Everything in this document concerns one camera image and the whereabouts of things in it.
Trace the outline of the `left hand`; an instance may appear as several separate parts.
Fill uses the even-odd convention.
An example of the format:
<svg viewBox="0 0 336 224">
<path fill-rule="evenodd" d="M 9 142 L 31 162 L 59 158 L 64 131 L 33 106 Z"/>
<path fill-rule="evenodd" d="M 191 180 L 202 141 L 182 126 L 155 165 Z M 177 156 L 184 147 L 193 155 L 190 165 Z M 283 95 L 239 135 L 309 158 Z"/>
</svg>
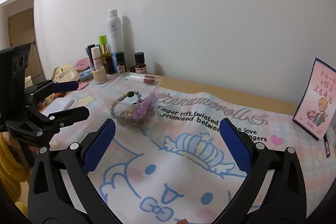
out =
<svg viewBox="0 0 336 224">
<path fill-rule="evenodd" d="M 5 140 L 5 143 L 11 147 L 14 147 L 16 149 L 21 149 L 21 145 L 19 144 L 19 142 L 17 141 L 17 139 L 13 138 L 13 136 L 11 135 L 11 133 L 9 132 L 3 132 L 2 133 L 3 138 Z M 39 148 L 34 147 L 29 145 L 29 149 L 33 152 L 38 152 Z"/>
</svg>

